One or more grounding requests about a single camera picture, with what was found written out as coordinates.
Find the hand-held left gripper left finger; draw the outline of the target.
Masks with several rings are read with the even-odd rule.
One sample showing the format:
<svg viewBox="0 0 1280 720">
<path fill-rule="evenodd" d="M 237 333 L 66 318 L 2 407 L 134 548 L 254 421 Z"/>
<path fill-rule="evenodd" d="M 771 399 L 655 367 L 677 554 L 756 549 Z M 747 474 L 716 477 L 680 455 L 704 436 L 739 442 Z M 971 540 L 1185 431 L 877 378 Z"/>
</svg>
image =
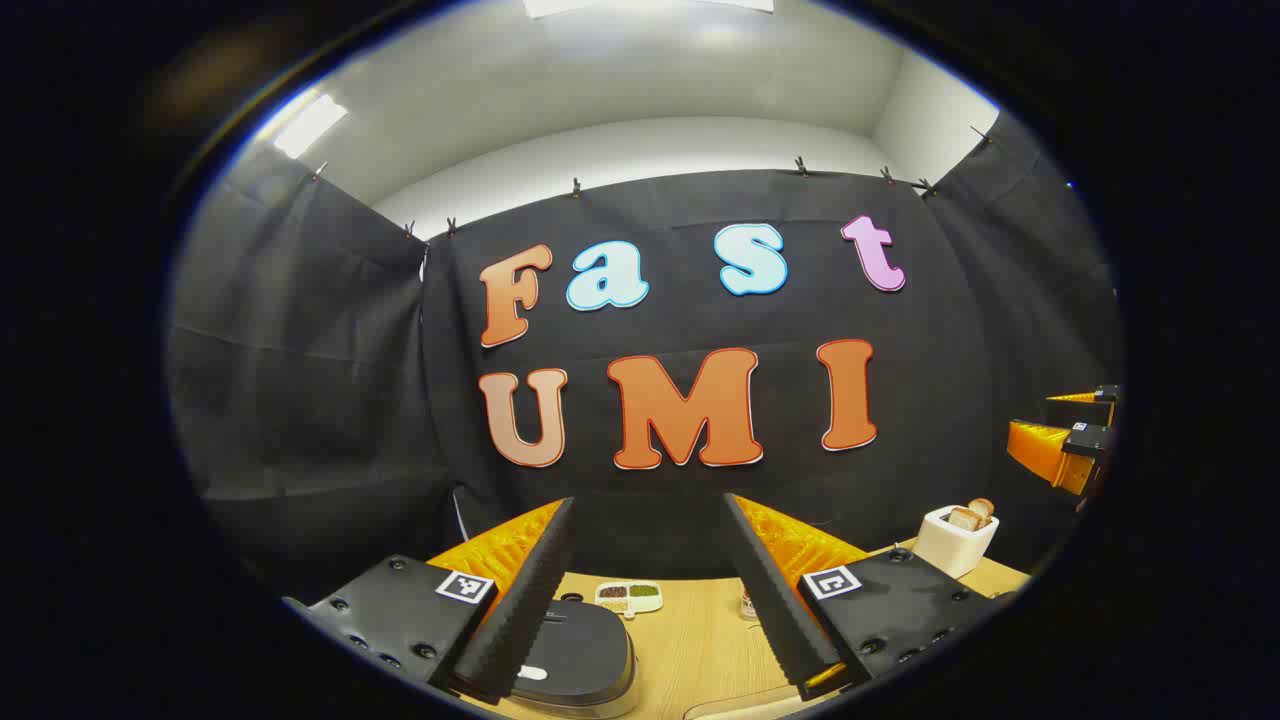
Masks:
<svg viewBox="0 0 1280 720">
<path fill-rule="evenodd" d="M 512 692 L 570 562 L 561 498 L 429 560 L 396 553 L 288 607 L 364 665 L 422 693 L 495 705 Z"/>
</svg>

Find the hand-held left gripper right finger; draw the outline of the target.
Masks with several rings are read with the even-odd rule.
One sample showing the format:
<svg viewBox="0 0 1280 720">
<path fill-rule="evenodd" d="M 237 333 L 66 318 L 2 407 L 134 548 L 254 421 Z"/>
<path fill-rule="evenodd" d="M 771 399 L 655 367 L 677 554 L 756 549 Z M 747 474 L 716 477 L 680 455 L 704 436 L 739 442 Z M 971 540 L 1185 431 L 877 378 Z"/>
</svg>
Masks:
<svg viewBox="0 0 1280 720">
<path fill-rule="evenodd" d="M 722 510 L 733 569 L 804 700 L 918 664 L 1000 609 L 913 550 L 868 553 L 740 495 Z"/>
</svg>

